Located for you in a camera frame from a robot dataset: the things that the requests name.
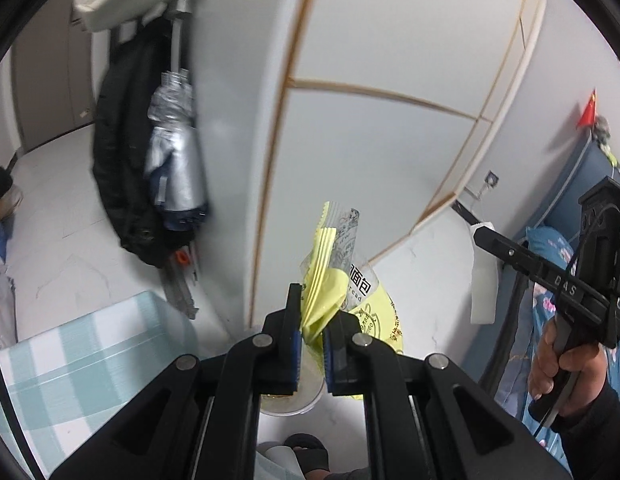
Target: light blue checkered fabric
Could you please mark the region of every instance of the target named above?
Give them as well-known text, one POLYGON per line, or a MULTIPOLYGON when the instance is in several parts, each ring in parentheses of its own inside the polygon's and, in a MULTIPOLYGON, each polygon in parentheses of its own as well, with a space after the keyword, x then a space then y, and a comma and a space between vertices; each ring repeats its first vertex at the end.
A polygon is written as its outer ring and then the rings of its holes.
MULTIPOLYGON (((46 476, 174 359, 199 351, 190 321, 143 292, 0 351, 24 434, 46 476)), ((27 471, 0 410, 0 434, 27 471)))

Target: black jacket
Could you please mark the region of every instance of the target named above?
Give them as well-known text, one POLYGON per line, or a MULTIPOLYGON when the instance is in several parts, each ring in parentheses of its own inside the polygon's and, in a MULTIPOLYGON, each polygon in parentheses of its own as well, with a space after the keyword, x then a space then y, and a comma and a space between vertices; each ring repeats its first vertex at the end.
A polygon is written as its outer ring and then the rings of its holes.
POLYGON ((97 100, 92 145, 92 174, 121 247, 155 267, 194 236, 164 228, 144 178, 148 106, 170 68, 170 28, 157 18, 114 53, 97 100))
POLYGON ((561 435, 574 480, 620 480, 620 403, 607 381, 585 413, 557 417, 552 430, 561 435))

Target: black slipper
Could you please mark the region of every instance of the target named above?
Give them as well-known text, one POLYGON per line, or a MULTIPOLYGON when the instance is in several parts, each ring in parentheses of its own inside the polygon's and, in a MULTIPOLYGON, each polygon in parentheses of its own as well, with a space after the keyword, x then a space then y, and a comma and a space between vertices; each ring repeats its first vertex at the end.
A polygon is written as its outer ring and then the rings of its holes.
POLYGON ((317 437, 307 433, 296 433, 284 440, 283 445, 291 447, 292 451, 295 452, 296 461, 299 462, 299 467, 304 475, 315 469, 330 471, 328 450, 317 437), (295 450, 295 447, 304 447, 305 449, 295 450))

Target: human hand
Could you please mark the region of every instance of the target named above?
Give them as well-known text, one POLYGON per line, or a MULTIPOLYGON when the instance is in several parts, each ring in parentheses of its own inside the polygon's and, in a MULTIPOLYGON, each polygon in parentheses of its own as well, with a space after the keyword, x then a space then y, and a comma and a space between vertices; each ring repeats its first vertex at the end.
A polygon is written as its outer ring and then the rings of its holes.
POLYGON ((556 339, 556 324, 552 318, 544 327, 543 335, 536 348, 528 377, 528 391, 537 400, 549 394, 554 387, 552 378, 559 368, 569 372, 581 372, 579 380, 568 400, 560 408, 559 415, 573 415, 586 408, 597 398, 606 383, 608 360, 599 344, 582 345, 568 350, 557 359, 552 345, 556 339))

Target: metal screw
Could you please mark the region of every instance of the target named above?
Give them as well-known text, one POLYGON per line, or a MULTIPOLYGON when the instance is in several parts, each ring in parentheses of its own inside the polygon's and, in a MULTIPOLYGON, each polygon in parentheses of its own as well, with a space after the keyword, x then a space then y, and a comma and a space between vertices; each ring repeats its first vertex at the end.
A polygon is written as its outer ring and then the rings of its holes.
POLYGON ((183 371, 192 370, 197 364, 197 358, 194 355, 182 355, 175 363, 177 369, 183 371))
POLYGON ((432 354, 428 357, 428 364, 437 370, 445 370, 450 364, 450 360, 443 354, 432 354))
POLYGON ((252 344, 258 348, 266 348, 272 344, 272 337, 269 334, 257 334, 252 338, 252 344))
POLYGON ((357 332, 352 336, 352 342, 357 346, 369 346, 372 344, 372 336, 363 332, 357 332))

